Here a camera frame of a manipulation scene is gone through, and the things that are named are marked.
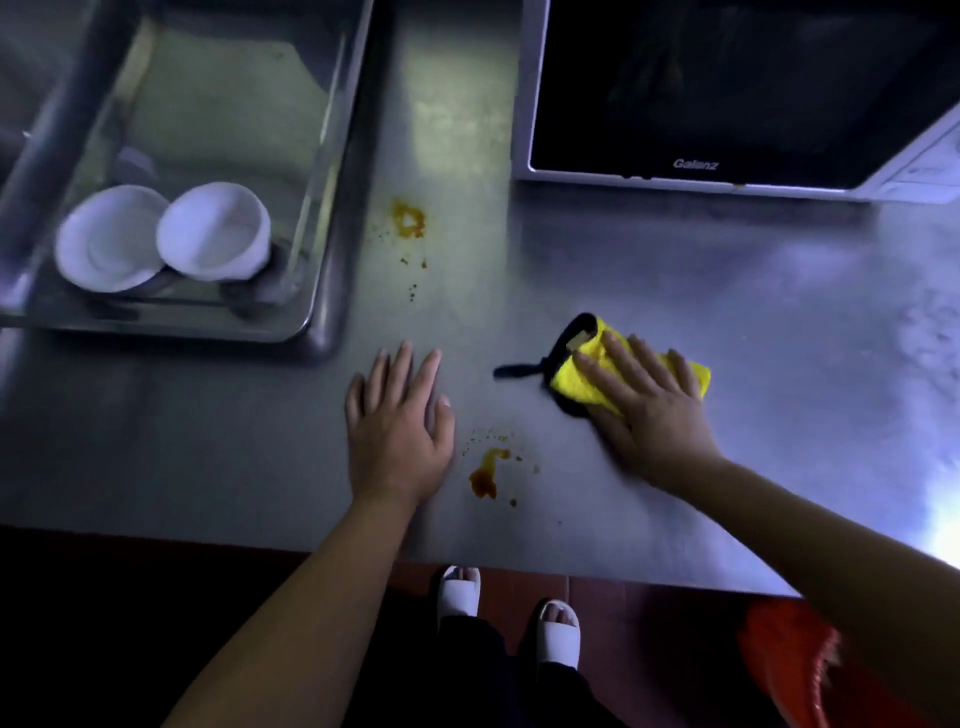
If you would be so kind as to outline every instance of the pant leg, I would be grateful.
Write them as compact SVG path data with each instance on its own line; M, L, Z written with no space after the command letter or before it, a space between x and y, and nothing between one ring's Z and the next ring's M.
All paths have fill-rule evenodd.
M434 724L532 728L503 637L476 617L445 617L435 643Z
M535 717L540 728L627 728L593 697L587 678L573 667L543 663L534 693Z

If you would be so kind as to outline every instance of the slide sandal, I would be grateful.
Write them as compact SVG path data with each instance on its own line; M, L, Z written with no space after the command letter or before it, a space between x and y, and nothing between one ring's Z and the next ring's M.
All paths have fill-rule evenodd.
M551 604L566 612L573 624L544 621L543 615ZM580 663L580 620L565 601L550 599L540 609L537 623L537 664L540 663L560 663L574 669Z
M467 579L449 578L457 569L463 569ZM440 620L444 617L476 617L479 608L480 570L475 567L447 567L437 593L437 631L440 631Z

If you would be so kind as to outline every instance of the yellow cloth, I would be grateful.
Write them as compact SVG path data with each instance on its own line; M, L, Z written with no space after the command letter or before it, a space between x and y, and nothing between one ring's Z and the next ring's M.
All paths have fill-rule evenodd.
M627 351L630 350L630 344L627 343L627 340L597 317L597 335L583 344L580 347L580 351L596 359L600 362L601 367L609 372L613 372L622 379L623 377L620 376L620 373L616 370L616 365L613 364L613 360L607 356L603 342L600 341L600 336L604 331L612 333L623 343ZM673 376L676 376L677 373L673 369L673 362L670 361L670 358L665 354L659 354L659 357L660 361L670 370ZM700 382L700 396L702 397L707 393L707 389L710 386L710 369L692 361L690 362L690 368L697 377L697 381ZM557 370L557 373L550 381L550 386L571 400L578 401L581 404L602 404L614 414L620 414L620 410L616 408L616 405L608 400L599 389L590 384L584 376L580 374L580 370L578 370L577 366L573 363L573 357L571 356L569 356L561 365L560 369Z

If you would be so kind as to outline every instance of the metal table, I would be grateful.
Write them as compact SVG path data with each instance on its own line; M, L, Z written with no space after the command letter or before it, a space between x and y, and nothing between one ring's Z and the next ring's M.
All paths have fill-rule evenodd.
M407 557L789 593L534 380L493 381L588 310L712 368L729 456L960 565L960 207L511 184L519 10L401 0L372 31L366 182L294 348L0 334L0 522L313 548L349 503L348 380L409 337L458 423ZM522 461L478 499L491 445Z

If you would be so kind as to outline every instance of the sauce spill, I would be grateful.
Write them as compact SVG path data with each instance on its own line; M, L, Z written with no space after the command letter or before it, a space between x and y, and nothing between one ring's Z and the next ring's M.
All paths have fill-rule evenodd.
M396 234L400 237L423 237L423 231L426 230L426 215L422 210L400 200L394 200L393 218Z
M491 499L496 500L496 483L493 482L493 476L496 475L497 458L509 460L510 451L503 448L490 448L483 453L480 467L470 474L470 487L475 496L490 496Z

